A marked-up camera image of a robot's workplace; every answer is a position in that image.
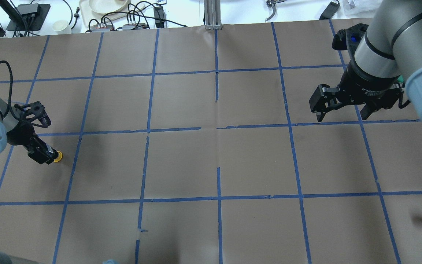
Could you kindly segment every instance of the white plate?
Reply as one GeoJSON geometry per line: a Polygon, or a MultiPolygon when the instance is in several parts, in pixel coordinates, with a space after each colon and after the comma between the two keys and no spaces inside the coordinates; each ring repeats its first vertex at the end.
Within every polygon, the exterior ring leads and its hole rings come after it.
{"type": "Polygon", "coordinates": [[[126,0],[89,0],[89,7],[98,14],[121,10],[128,4],[126,0]]]}

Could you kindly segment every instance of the white floor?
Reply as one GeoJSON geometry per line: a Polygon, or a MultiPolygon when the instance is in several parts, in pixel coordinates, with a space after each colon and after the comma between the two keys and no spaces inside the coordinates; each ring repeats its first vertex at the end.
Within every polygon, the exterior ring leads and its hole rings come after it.
{"type": "MultiPolygon", "coordinates": [[[[15,5],[28,4],[30,0],[13,0],[15,5]]],[[[52,29],[52,24],[61,19],[69,20],[70,12],[67,5],[61,0],[36,0],[38,3],[50,4],[50,12],[47,19],[40,30],[35,32],[40,35],[52,35],[55,32],[52,29]]],[[[72,9],[75,10],[79,6],[78,0],[67,0],[72,9]]],[[[356,15],[346,15],[344,6],[347,5],[347,0],[340,0],[341,6],[333,19],[340,18],[357,18],[357,17],[373,17],[374,11],[363,12],[356,15]]],[[[278,3],[277,13],[271,22],[283,21],[305,21],[318,20],[320,14],[330,3],[330,0],[287,0],[283,3],[278,3]]],[[[203,0],[168,0],[167,5],[164,5],[166,18],[187,26],[199,26],[203,24],[204,4],[203,0]]],[[[221,20],[223,24],[247,24],[247,23],[263,23],[265,18],[271,14],[271,8],[266,6],[265,0],[221,0],[221,20]]],[[[154,13],[152,7],[149,7],[146,16],[153,17],[154,13]]],[[[7,14],[0,7],[0,21],[2,27],[5,29],[9,23],[7,14]]],[[[150,19],[151,27],[154,24],[153,19],[150,19]]],[[[120,27],[126,23],[125,18],[114,21],[115,27],[120,27]]],[[[178,27],[172,23],[167,23],[167,27],[178,27]]],[[[80,18],[73,33],[85,32],[87,27],[82,23],[80,18]]]]}

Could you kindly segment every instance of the black rubber ring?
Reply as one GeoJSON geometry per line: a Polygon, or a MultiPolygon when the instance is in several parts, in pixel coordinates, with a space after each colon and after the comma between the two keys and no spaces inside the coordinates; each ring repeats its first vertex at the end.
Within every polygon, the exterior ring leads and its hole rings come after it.
{"type": "Polygon", "coordinates": [[[408,22],[406,22],[398,31],[397,33],[395,33],[395,35],[392,38],[392,47],[395,44],[395,42],[397,41],[398,37],[400,37],[400,35],[407,30],[409,27],[411,27],[414,23],[418,22],[419,20],[422,19],[422,13],[413,17],[412,19],[410,19],[408,22]]]}
{"type": "Polygon", "coordinates": [[[393,60],[393,61],[395,60],[395,57],[393,55],[382,52],[378,50],[376,47],[374,47],[374,45],[372,45],[372,43],[370,43],[369,39],[367,38],[367,34],[364,36],[364,39],[366,40],[367,47],[369,47],[375,54],[389,60],[393,60]]]}

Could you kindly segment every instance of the black tag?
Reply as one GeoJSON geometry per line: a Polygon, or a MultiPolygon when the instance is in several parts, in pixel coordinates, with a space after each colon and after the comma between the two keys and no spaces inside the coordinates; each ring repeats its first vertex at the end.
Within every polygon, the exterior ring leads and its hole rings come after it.
{"type": "Polygon", "coordinates": [[[340,2],[337,2],[338,3],[330,2],[328,4],[328,7],[325,8],[322,15],[320,15],[320,20],[331,19],[335,15],[335,13],[338,11],[338,8],[340,8],[340,2]]]}

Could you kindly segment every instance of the white cup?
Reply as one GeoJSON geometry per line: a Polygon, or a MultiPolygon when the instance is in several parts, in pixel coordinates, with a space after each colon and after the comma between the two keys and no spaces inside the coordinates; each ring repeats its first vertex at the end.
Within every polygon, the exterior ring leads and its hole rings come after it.
{"type": "Polygon", "coordinates": [[[52,25],[52,29],[55,30],[57,34],[71,34],[71,27],[69,27],[69,23],[66,20],[58,20],[54,22],[52,25]]]}

